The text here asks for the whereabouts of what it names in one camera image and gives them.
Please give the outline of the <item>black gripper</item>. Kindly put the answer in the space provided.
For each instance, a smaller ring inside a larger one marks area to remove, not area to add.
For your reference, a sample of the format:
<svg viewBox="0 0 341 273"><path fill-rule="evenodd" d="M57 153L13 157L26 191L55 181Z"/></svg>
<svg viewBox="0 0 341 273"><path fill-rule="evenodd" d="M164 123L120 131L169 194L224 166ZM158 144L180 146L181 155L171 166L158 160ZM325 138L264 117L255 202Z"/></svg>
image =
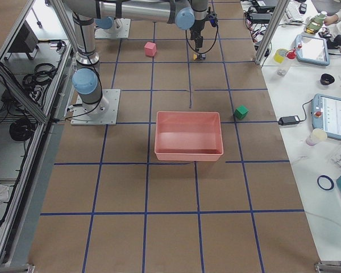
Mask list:
<svg viewBox="0 0 341 273"><path fill-rule="evenodd" d="M204 29L204 25L193 25L190 28L190 39L194 41L195 48L202 48L203 47L203 36L201 34L202 30Z"/></svg>

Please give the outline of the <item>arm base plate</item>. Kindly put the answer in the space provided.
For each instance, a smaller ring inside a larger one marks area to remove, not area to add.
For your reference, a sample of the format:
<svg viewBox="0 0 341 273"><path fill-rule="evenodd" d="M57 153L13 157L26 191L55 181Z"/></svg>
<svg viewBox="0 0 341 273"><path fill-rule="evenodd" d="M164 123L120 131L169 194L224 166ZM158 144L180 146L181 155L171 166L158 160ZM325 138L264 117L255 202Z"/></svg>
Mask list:
<svg viewBox="0 0 341 273"><path fill-rule="evenodd" d="M120 100L120 89L103 89L102 100L96 107L82 103L80 96L77 96L76 103L81 106L74 108L74 118L71 119L73 126L98 126L115 125L117 122L118 107Z"/></svg>
<svg viewBox="0 0 341 273"><path fill-rule="evenodd" d="M106 17L95 19L96 39L127 39L130 32L130 19Z"/></svg>

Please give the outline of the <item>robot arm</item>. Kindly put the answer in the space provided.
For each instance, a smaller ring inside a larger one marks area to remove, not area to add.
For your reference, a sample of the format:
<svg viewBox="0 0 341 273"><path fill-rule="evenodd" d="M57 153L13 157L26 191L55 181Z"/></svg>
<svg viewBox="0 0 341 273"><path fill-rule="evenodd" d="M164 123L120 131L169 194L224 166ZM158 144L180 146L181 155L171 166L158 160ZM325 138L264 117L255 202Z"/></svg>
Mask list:
<svg viewBox="0 0 341 273"><path fill-rule="evenodd" d="M96 19L112 17L175 24L190 31L196 53L203 45L201 32L205 23L216 21L208 1L65 1L65 4L72 11L77 65L93 71L99 64L94 34Z"/></svg>

